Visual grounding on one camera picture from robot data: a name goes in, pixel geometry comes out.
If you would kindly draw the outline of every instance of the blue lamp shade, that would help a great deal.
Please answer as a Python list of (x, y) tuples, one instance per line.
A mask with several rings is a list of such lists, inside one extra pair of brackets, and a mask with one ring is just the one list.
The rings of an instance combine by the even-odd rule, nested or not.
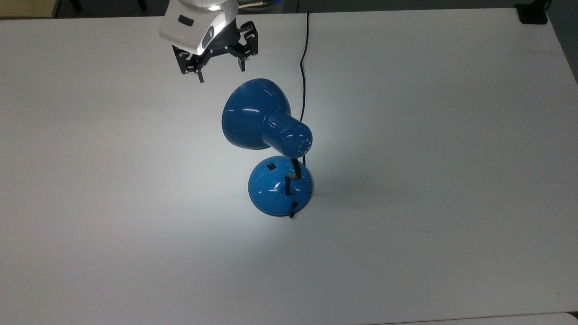
[(288, 158), (303, 157), (313, 143), (309, 127), (291, 116), (287, 97), (268, 79), (239, 86), (225, 104), (221, 125), (227, 140), (237, 147), (273, 147)]

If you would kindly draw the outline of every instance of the power cord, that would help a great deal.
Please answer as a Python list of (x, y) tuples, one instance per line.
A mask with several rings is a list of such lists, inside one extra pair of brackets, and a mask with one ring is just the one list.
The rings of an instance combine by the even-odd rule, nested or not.
[[(297, 10), (299, 10), (299, 0), (297, 0)], [(305, 59), (305, 54), (307, 53), (307, 47), (309, 46), (309, 16), (313, 13), (313, 11), (307, 12), (307, 32), (305, 36), (305, 49), (303, 50), (303, 55), (301, 56), (301, 61), (299, 62), (299, 67), (301, 68), (301, 78), (303, 80), (303, 106), (301, 107), (301, 117), (299, 118), (300, 122), (303, 122), (303, 114), (305, 113), (305, 92), (306, 92), (306, 84), (305, 84), (305, 70), (303, 68), (303, 60)], [(303, 156), (303, 166), (305, 166), (305, 156)]]

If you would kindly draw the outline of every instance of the white tabletop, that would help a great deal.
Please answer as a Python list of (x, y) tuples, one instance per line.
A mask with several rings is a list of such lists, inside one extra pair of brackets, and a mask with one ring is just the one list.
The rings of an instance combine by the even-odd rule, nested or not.
[(568, 313), (485, 317), (475, 319), (439, 320), (433, 322), (405, 323), (406, 325), (578, 325), (578, 320)]
[(241, 73), (180, 74), (159, 17), (0, 22), (0, 320), (375, 324), (578, 309), (578, 87), (514, 9), (311, 16), (315, 182), (247, 194), (223, 136), (265, 77), (301, 106), (305, 15)]

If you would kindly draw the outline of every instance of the blue lamp base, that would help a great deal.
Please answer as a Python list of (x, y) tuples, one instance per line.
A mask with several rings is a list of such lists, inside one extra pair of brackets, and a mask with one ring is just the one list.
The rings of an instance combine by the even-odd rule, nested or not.
[(249, 176), (249, 197), (259, 210), (272, 216), (289, 216), (301, 210), (313, 193), (313, 181), (307, 168), (301, 166), (301, 180), (286, 181), (295, 173), (291, 160), (275, 156), (261, 161)]

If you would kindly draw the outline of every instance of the blue desk lamp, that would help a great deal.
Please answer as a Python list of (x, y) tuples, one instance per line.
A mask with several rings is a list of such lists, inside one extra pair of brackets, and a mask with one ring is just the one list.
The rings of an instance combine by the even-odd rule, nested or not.
[(269, 215), (293, 217), (313, 192), (311, 175), (297, 160), (309, 151), (313, 136), (309, 127), (291, 116), (283, 91), (268, 79), (242, 84), (225, 104), (221, 125), (227, 140), (237, 147), (273, 147), (283, 155), (267, 158), (253, 169), (249, 196)]

